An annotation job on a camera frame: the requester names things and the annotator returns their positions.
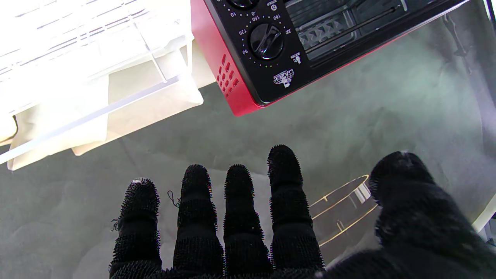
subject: oven glass door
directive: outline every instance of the oven glass door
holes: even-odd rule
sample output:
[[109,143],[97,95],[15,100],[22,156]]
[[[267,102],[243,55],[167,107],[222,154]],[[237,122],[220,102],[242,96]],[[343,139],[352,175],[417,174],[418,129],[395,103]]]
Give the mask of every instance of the oven glass door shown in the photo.
[[436,0],[285,0],[308,59],[336,50]]

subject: toaster oven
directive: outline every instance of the toaster oven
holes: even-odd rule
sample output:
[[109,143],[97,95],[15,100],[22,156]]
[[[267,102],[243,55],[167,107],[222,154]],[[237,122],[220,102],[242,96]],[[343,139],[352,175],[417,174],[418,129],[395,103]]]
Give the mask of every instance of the toaster oven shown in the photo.
[[191,0],[231,110],[266,107],[468,0]]

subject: black knob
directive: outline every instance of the black knob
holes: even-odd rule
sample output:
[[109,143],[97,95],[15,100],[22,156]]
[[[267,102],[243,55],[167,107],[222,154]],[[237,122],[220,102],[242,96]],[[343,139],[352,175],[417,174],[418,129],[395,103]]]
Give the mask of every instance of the black knob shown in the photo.
[[251,50],[258,58],[270,60],[276,58],[284,46],[281,31],[272,24],[263,23],[251,32]]
[[258,0],[227,0],[231,5],[240,9],[251,9],[258,4]]

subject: red oven side panel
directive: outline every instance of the red oven side panel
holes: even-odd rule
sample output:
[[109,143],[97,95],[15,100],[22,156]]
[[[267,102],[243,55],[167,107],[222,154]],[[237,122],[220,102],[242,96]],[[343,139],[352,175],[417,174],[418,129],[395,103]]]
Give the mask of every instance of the red oven side panel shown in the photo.
[[204,0],[191,0],[193,35],[234,115],[262,107],[253,100]]

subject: gloved hand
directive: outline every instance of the gloved hand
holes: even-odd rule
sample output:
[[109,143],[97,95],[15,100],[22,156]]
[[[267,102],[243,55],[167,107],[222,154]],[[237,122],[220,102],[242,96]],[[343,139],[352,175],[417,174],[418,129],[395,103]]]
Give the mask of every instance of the gloved hand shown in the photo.
[[162,270],[158,194],[150,180],[141,179],[131,183],[124,199],[110,277],[452,279],[496,274],[494,253],[414,154],[388,155],[371,173],[370,190],[382,207],[376,223],[381,249],[356,253],[327,271],[295,155],[286,146],[276,146],[268,165],[274,232],[271,255],[253,209],[248,170],[235,165],[227,173],[223,251],[215,234],[217,215],[210,201],[207,170],[192,165],[183,179],[173,267]]
[[134,278],[304,278],[323,271],[298,161],[286,146],[268,157],[273,221],[271,257],[253,208],[253,184],[243,165],[234,165],[225,183],[225,252],[217,239],[211,184],[200,165],[187,168],[181,189],[173,267],[162,270],[157,212],[159,197],[147,179],[129,186],[118,219],[119,237],[110,277]]

